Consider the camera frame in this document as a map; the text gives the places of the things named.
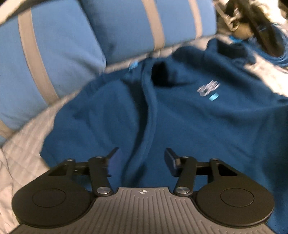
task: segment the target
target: blue pillow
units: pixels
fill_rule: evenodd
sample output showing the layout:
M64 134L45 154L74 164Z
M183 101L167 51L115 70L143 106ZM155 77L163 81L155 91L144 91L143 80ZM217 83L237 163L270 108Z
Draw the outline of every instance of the blue pillow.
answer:
M0 146L106 60L77 0L35 6L0 26Z
M80 0L107 64L216 33L212 0Z

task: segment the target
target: blue tag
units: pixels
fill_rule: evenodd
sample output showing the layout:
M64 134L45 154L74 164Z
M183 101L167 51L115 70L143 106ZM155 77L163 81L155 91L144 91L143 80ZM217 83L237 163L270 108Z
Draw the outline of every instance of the blue tag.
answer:
M132 70L133 68L136 68L138 66L138 61L132 63L129 67L129 71Z
M214 101L218 96L219 96L218 93L214 93L214 94L209 98L209 100L210 100L210 101Z
M233 36L229 36L229 38L233 41L233 43L240 43L240 42L243 41L243 40L238 39L238 38L235 38L235 37L233 37Z

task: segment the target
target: gray stripe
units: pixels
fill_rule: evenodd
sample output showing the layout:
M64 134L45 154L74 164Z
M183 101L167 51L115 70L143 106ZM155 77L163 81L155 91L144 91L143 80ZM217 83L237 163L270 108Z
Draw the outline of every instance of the gray stripe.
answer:
M203 27L202 27L202 20L201 20L201 14L200 14L200 10L198 7L198 3L197 0L188 0L190 7L191 7L191 11L194 17L194 22L195 22L195 31L196 31L196 38L200 38L202 36L202 31L203 31Z
M154 39L154 50L162 49L165 46L165 36L161 19L154 0L142 0L149 20L152 36Z
M58 95L43 64L33 28L31 8L18 16L21 43L32 78L48 105L57 101Z
M3 122L2 120L0 120L0 136L4 137L4 138L9 138L12 136L13 134L13 130L8 128Z

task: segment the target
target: black mount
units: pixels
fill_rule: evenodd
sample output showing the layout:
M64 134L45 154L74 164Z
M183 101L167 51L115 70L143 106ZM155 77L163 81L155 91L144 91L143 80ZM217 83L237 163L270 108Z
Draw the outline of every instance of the black mount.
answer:
M225 162L216 158L197 162L193 157L179 157L171 148L165 151L165 162L171 174L179 177L174 194L191 197L210 220L238 228L268 221L274 208L272 194ZM193 192L197 175L206 175L208 184Z
M84 216L95 199L114 194L107 178L108 165L118 150L88 162L67 159L21 188L12 200L18 221L37 228L54 228ZM193 157L177 156L170 148L164 157L171 174L179 177L174 194L189 197L211 221L245 228L265 223L270 217L274 200L269 191L221 160L197 162ZM72 180L78 175L90 177L92 192ZM197 175L207 175L208 184L195 192Z

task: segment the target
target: gray ribbed plate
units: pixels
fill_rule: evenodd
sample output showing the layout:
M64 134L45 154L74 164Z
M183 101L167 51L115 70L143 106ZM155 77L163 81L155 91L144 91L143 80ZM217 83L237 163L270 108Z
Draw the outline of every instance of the gray ribbed plate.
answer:
M205 218L186 197L168 188L119 188L98 198L89 212L61 228L38 229L21 225L12 234L274 234L266 225L233 229Z

